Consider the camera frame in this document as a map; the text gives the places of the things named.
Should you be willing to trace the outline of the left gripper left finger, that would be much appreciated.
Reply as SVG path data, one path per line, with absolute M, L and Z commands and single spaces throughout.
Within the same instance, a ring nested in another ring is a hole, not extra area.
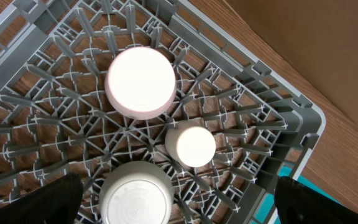
M 73 223 L 83 196 L 78 174 L 67 174 L 0 208 L 0 224 Z

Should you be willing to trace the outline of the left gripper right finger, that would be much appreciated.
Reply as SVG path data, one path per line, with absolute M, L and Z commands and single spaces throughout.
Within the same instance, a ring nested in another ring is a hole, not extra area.
M 358 213 L 287 176 L 278 178 L 274 204 L 284 224 L 358 223 Z

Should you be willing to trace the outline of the grey bowl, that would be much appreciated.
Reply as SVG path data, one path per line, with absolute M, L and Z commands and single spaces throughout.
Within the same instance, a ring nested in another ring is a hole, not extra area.
M 158 166 L 132 161 L 114 169 L 99 194 L 103 223 L 167 224 L 173 207 L 173 186 Z

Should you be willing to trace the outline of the white cup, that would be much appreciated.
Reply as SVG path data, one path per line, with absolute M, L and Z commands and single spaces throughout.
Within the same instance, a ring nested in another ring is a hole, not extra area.
M 165 148 L 170 157 L 189 167 L 202 167 L 216 152 L 214 136 L 191 121 L 181 121 L 167 131 Z

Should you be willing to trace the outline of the small pink bowl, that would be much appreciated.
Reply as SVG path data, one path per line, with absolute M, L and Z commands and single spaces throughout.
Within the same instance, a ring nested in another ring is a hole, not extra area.
M 168 58 L 149 47 L 121 52 L 110 64 L 104 85 L 112 107 L 139 120 L 156 118 L 168 110 L 177 89 Z

